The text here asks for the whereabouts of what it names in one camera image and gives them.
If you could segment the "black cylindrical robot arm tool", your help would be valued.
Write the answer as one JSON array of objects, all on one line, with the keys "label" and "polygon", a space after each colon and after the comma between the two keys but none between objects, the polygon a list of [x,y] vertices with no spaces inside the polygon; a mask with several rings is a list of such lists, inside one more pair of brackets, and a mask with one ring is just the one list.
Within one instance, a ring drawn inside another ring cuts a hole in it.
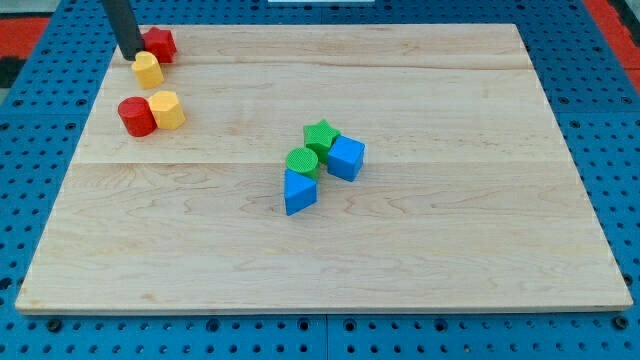
[{"label": "black cylindrical robot arm tool", "polygon": [[145,48],[131,2],[129,0],[102,0],[107,19],[118,47],[125,60],[134,61]]}]

